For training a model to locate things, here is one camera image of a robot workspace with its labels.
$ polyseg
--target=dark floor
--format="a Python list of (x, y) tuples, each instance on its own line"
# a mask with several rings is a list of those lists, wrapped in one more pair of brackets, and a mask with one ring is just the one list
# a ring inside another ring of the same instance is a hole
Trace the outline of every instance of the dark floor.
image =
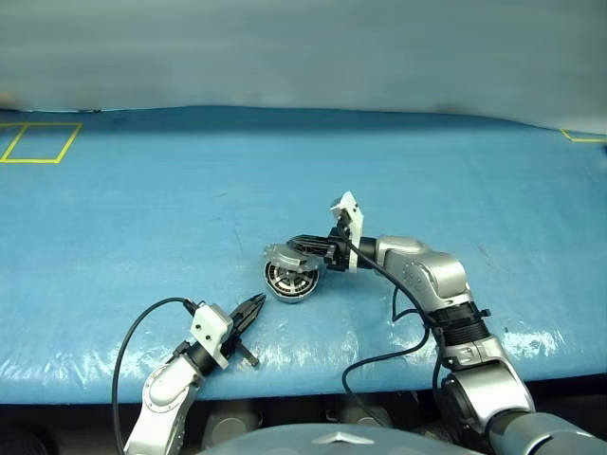
[[(607, 439), (607, 376), (542, 381), (528, 384), (540, 411), (552, 412), (579, 427)], [(440, 426), (430, 391), (375, 393), (365, 395), (369, 404), (385, 408), (394, 427), (425, 433)], [(186, 445), (182, 453), (200, 450), (209, 413), (223, 402), (196, 402), (189, 414)], [(252, 408), (262, 418), (262, 427), (284, 424), (332, 422), (340, 420), (347, 407), (342, 395), (262, 398), (252, 400)], [(124, 434), (128, 434), (138, 416), (139, 405), (121, 407)], [(33, 431), (49, 447), (50, 455), (114, 454), (109, 406), (0, 406), (0, 426), (4, 438), (15, 435), (16, 428)], [(24, 449), (3, 455), (25, 452)]]

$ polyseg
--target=black cable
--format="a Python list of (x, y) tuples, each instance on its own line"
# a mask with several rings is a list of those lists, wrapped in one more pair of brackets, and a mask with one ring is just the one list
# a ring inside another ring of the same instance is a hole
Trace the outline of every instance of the black cable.
[(343, 374), (341, 375), (341, 384), (343, 385), (345, 392), (348, 394), (348, 396), (352, 397), (357, 402), (357, 405), (359, 405), (362, 410), (364, 410), (367, 414), (369, 414), (372, 418), (374, 418), (376, 420), (376, 422), (378, 424), (380, 424), (382, 427), (388, 427), (388, 424), (386, 424), (377, 414), (375, 414), (372, 410), (370, 410), (362, 402), (362, 400), (359, 398), (359, 396), (356, 395), (352, 391), (352, 389), (350, 389), (350, 386), (348, 386), (348, 380), (347, 380), (348, 374), (350, 372), (352, 372), (353, 370), (355, 370), (356, 368), (359, 368), (368, 363), (379, 362), (381, 360), (388, 360), (390, 358), (399, 357), (401, 355), (412, 354), (415, 351), (420, 350), (426, 344), (429, 337), (430, 337), (430, 329), (428, 327), (426, 327), (426, 329), (424, 330), (424, 336), (421, 338), (421, 340), (415, 346), (413, 346), (413, 348), (405, 349), (404, 351), (398, 351), (395, 353), (376, 355), (375, 357), (364, 358), (362, 360), (359, 360), (356, 363), (353, 363), (352, 365), (350, 365), (348, 368), (346, 368), (343, 371)]
[[(366, 365), (366, 364), (372, 363), (372, 362), (379, 362), (381, 360), (398, 357), (400, 355), (408, 355), (408, 354), (414, 353), (415, 351), (418, 351), (426, 344), (426, 342), (428, 341), (428, 338), (430, 337), (430, 328), (429, 327), (432, 326), (432, 321), (430, 320), (430, 318), (428, 318), (428, 315), (426, 315), (426, 313), (424, 313), (424, 311), (422, 310), (419, 301), (417, 301), (415, 296), (409, 291), (409, 289), (407, 289), (398, 280), (397, 277), (395, 277), (392, 273), (390, 273), (384, 267), (382, 267), (381, 265), (376, 263), (373, 259), (368, 258), (357, 247), (354, 246), (354, 244), (350, 240), (350, 237), (345, 233), (341, 222), (338, 222), (338, 233), (339, 233), (340, 237), (343, 239), (343, 241), (346, 243), (346, 245), (352, 251), (354, 251), (359, 256), (359, 258), (361, 258), (371, 268), (375, 269), (375, 271), (377, 271), (381, 275), (383, 275), (384, 278), (386, 278), (389, 282), (391, 282), (395, 286), (395, 292), (392, 295), (392, 322), (396, 322), (403, 316), (409, 315), (411, 313), (417, 313), (421, 317), (422, 321), (424, 322), (424, 327), (425, 327), (424, 336), (422, 337), (421, 341), (419, 341), (419, 343), (417, 343), (415, 346), (413, 346), (413, 348), (406, 349), (404, 351), (399, 351), (396, 353), (390, 353), (390, 354), (378, 355), (375, 357), (365, 358), (363, 360), (360, 360), (360, 361), (350, 365), (348, 368), (346, 368), (344, 370), (343, 374), (341, 375), (341, 384), (343, 384), (343, 388), (345, 389), (346, 393), (348, 395), (350, 395), (352, 398), (354, 398), (354, 400), (357, 402), (357, 404), (360, 406), (360, 408), (362, 410), (364, 410), (367, 414), (369, 414), (372, 418), (374, 418), (382, 427), (386, 427), (386, 423), (383, 422), (369, 408), (367, 408), (367, 406), (362, 402), (362, 400), (360, 400), (360, 398), (350, 389), (350, 387), (348, 386), (348, 383), (347, 383), (347, 375), (352, 370), (354, 370), (362, 365)], [(407, 298), (411, 301), (411, 303), (413, 304), (413, 306), (415, 308), (409, 308), (409, 309), (406, 309), (397, 314), (396, 313), (396, 295), (398, 294), (398, 291), (402, 292), (405, 296), (407, 296)]]
[(419, 314), (419, 312), (414, 308), (407, 308), (406, 310), (403, 310), (397, 314), (396, 313), (396, 295), (397, 294), (398, 294), (398, 288), (395, 286), (395, 292), (392, 294), (392, 322), (396, 322), (403, 316), (407, 316), (412, 313)]
[(120, 415), (118, 408), (118, 379), (120, 376), (120, 365), (122, 363), (122, 358), (124, 357), (124, 352), (126, 351), (126, 346), (128, 345), (131, 337), (133, 336), (133, 333), (146, 316), (148, 316), (158, 307), (172, 301), (178, 301), (182, 303), (186, 308), (192, 306), (192, 302), (190, 300), (183, 299), (181, 297), (170, 297), (168, 299), (157, 301), (156, 303), (148, 307), (143, 313), (141, 313), (137, 319), (135, 319), (135, 322), (133, 322), (133, 324), (129, 328), (128, 332), (126, 333), (126, 336), (124, 337), (124, 340), (122, 341), (122, 344), (120, 345), (118, 357), (116, 358), (116, 367), (114, 368), (114, 375), (112, 376), (112, 424), (114, 426), (114, 440), (116, 442), (116, 451), (119, 455), (124, 455), (124, 440), (122, 439), (122, 432), (120, 431)]

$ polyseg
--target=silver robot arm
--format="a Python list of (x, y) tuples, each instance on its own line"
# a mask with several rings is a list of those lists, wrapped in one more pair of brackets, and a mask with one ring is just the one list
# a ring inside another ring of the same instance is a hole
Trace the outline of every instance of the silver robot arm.
[(173, 357), (156, 368), (143, 386), (141, 413), (124, 447), (127, 455), (176, 455), (183, 445), (185, 419), (204, 377), (215, 366), (228, 367), (235, 350), (256, 366), (241, 334), (257, 318), (266, 296), (246, 300), (230, 315), (218, 305), (201, 305), (193, 313), (196, 342), (181, 343)]
[[(268, 264), (285, 274), (293, 270), (295, 258), (300, 271), (316, 270), (318, 260), (328, 269), (350, 272), (375, 268), (373, 262), (392, 275), (432, 329), (437, 365), (450, 370), (439, 388), (435, 368), (432, 384), (441, 413), (462, 444), (488, 441), (498, 455), (605, 453), (607, 444), (601, 440), (556, 416), (535, 412), (524, 382), (483, 321), (490, 312), (477, 309), (457, 259), (409, 237), (362, 237), (363, 216), (350, 192), (332, 204), (331, 212), (338, 226), (327, 237), (294, 237), (280, 255), (267, 254)], [(298, 279), (311, 292), (318, 273), (307, 273)], [(267, 276), (267, 283), (279, 299), (295, 301), (275, 285), (280, 280)]]

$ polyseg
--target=plastic sheet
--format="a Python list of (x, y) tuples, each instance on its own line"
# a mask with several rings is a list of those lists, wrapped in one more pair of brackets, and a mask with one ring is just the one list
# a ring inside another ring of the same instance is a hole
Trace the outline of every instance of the plastic sheet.
[[(108, 402), (119, 344), (145, 307), (177, 295), (229, 311), (264, 291), (264, 246), (325, 235), (328, 204), (345, 190), (367, 235), (411, 235), (462, 261), (525, 380), (606, 370), (607, 157), (597, 144), (487, 118), (339, 111), (0, 120), (83, 122), (60, 164), (0, 163), (1, 402)], [(41, 148), (52, 132), (39, 133), (13, 152), (52, 152)], [(0, 134), (6, 146), (13, 132)], [(362, 271), (327, 272), (300, 304), (268, 297), (245, 333), (259, 369), (236, 356), (201, 397), (341, 391), (347, 365), (421, 337), (415, 317), (389, 321), (391, 294)], [(189, 326), (178, 304), (141, 325), (122, 401), (139, 400)], [(429, 343), (352, 373), (352, 387), (428, 388), (433, 360)]]

